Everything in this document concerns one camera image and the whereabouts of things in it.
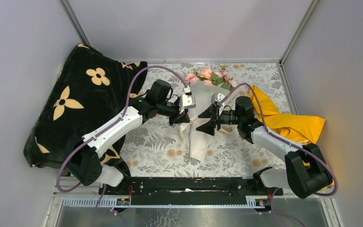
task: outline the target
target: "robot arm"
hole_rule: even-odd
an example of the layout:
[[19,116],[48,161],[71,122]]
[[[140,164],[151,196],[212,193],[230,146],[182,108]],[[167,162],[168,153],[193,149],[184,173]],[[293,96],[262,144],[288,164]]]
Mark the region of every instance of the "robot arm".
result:
[[[210,118],[210,120],[197,130],[214,135],[215,128],[219,130],[222,124],[237,125],[239,135],[243,139],[265,148],[284,160],[286,169],[267,167],[254,174],[254,178],[262,186],[291,189],[298,197],[306,198],[332,183],[332,176],[321,164],[304,152],[291,147],[292,144],[302,147],[324,162],[318,146],[315,144],[305,146],[289,140],[271,129],[266,131],[263,124],[255,118],[252,101],[246,96],[236,99],[235,110],[222,111],[224,106],[219,103],[224,97],[222,94],[212,96],[212,105],[198,116],[198,118]],[[306,167],[304,162],[310,163],[310,167]]]
[[87,145],[72,157],[66,169],[84,186],[99,182],[116,187],[122,181],[124,173],[99,161],[112,144],[157,114],[169,117],[170,125],[190,122],[188,109],[195,107],[190,88],[185,88],[184,94],[174,103],[167,98],[171,89],[169,83],[157,80],[145,97],[131,99],[129,106],[98,129],[84,135],[83,141],[79,141],[77,137],[70,138],[67,145],[70,152],[82,142],[87,142]]

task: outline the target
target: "white paper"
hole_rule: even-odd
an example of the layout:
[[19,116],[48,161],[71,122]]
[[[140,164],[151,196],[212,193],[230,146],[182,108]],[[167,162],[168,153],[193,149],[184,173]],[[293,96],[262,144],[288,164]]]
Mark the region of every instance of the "white paper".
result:
[[[209,118],[200,119],[198,118],[198,115],[211,105],[211,96],[214,93],[227,95],[230,91],[212,84],[206,84],[203,81],[191,83],[190,88],[191,93],[195,97],[196,107],[189,109],[191,127],[189,128],[186,124],[182,124],[180,126],[180,132],[182,138],[186,139],[188,137],[190,140],[190,157],[203,162],[205,161],[208,146],[214,142],[214,139],[213,136],[196,130],[197,127],[209,121]],[[226,100],[226,105],[235,95],[236,93],[233,93],[233,95]]]

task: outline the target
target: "yellow towel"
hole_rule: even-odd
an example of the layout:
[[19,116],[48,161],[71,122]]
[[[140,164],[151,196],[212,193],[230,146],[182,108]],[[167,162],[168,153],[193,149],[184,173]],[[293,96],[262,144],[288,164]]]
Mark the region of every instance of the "yellow towel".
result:
[[[256,85],[252,88],[258,97],[259,103],[261,103],[265,123],[270,129],[288,139],[305,145],[318,141],[325,119],[316,116],[279,113],[279,109],[263,91]],[[249,97],[254,104],[255,110],[259,113],[258,103],[252,92],[249,93]]]

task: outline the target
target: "pink flower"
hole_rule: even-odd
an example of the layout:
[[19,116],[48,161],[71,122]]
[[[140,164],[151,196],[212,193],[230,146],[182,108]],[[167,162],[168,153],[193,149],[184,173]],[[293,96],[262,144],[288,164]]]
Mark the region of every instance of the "pink flower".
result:
[[219,78],[223,77],[223,75],[220,72],[215,72],[215,74],[217,74]]
[[196,78],[197,76],[194,73],[187,74],[185,81],[189,82],[191,79]]
[[229,80],[229,84],[232,85],[232,87],[239,85],[239,83],[237,83],[235,80]]
[[199,78],[198,77],[191,78],[190,83],[195,81],[199,81]]
[[203,70],[199,75],[205,79],[211,79],[212,70],[206,69]]
[[222,72],[222,75],[223,75],[223,77],[225,78],[226,81],[229,81],[230,80],[230,75],[226,71],[223,71]]

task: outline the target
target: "white wall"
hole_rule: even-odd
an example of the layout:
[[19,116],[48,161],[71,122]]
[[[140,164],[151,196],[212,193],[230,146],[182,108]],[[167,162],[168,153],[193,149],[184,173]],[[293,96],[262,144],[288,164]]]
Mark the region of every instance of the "white wall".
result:
[[29,168],[23,146],[78,42],[58,0],[0,0],[0,227],[42,223],[57,170]]
[[280,59],[311,0],[69,0],[91,44],[123,61]]
[[319,145],[343,222],[363,226],[363,1],[321,1],[285,68],[300,114],[327,119]]

